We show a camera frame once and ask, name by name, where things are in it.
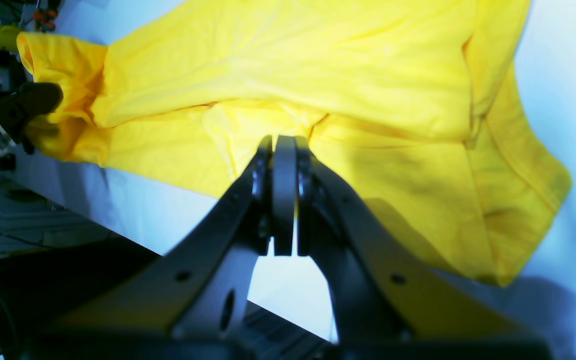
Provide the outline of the right gripper view finger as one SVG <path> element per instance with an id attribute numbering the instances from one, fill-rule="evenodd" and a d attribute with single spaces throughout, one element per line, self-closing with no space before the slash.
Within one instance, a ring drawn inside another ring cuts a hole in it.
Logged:
<path id="1" fill-rule="evenodd" d="M 539 335 L 448 284 L 399 244 L 304 137 L 272 158 L 276 255 L 309 256 L 327 281 L 338 344 L 324 360 L 551 360 Z"/>
<path id="2" fill-rule="evenodd" d="M 254 360 L 236 339 L 252 272 L 272 137 L 176 247 L 35 335 L 23 360 Z"/>

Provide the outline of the image-left right gripper dark finger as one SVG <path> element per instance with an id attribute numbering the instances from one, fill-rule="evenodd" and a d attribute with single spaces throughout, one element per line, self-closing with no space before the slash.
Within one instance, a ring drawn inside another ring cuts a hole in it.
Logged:
<path id="1" fill-rule="evenodd" d="M 52 82 L 26 82 L 16 91 L 0 90 L 0 137 L 20 141 L 28 123 L 53 113 L 63 98 L 61 86 Z"/>

